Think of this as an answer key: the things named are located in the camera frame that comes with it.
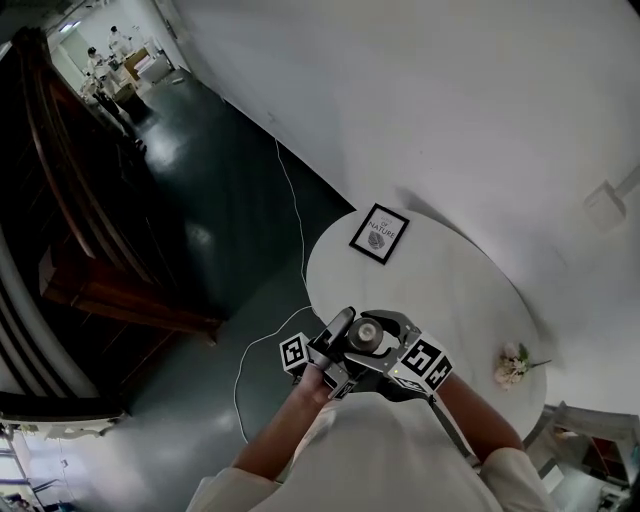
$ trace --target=dark floor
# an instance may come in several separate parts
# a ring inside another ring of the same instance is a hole
[[[226,312],[218,346],[184,336],[128,404],[132,414],[104,438],[30,441],[32,476],[61,482],[82,510],[183,511],[200,479],[243,446],[233,407],[240,356],[309,304],[300,278],[300,236],[273,139],[210,90],[175,75],[145,102],[139,125],[147,162],[169,207],[181,216],[195,294]],[[322,232],[351,207],[298,159],[281,151],[298,197],[307,257]],[[310,310],[254,346],[239,385],[247,435],[255,435],[290,390],[277,344],[322,328]],[[60,459],[68,462],[62,473]]]

